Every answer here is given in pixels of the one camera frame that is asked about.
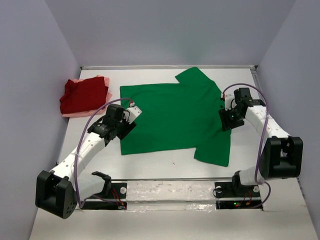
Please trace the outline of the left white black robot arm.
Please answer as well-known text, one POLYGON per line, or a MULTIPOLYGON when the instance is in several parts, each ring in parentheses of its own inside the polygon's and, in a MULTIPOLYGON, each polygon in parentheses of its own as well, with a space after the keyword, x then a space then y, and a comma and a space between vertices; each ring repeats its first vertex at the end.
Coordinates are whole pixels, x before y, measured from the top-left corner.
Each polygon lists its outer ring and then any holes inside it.
POLYGON ((142 110, 110 104, 105 115, 87 124, 77 147, 52 170, 43 170, 36 179, 35 205, 62 219, 82 208, 90 197, 102 199, 112 190, 112 178, 100 171, 81 178, 91 160, 112 140, 123 140, 135 127, 142 110))

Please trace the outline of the green t shirt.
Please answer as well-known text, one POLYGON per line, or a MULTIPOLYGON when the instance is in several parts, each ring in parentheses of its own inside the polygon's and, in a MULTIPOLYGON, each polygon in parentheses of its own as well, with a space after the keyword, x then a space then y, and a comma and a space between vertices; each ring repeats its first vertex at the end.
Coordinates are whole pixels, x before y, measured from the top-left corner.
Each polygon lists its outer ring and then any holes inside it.
POLYGON ((176 83, 120 87, 120 96, 142 111, 120 142, 122 155, 194 148, 194 159, 227 167, 231 131, 222 130, 219 87, 197 67, 175 78, 176 83))

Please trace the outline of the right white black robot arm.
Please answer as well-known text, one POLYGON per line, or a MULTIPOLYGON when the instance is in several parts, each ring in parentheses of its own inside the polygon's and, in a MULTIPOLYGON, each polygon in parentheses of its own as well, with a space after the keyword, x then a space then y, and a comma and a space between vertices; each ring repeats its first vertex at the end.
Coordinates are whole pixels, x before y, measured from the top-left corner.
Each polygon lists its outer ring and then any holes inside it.
POLYGON ((255 166, 237 171, 230 183, 235 196, 242 196, 249 186, 273 179, 297 178, 301 173, 303 140, 283 130, 270 116, 267 104, 254 99, 248 87, 236 89, 233 94, 221 94, 224 106, 219 117, 224 132, 249 122, 260 135, 255 166))

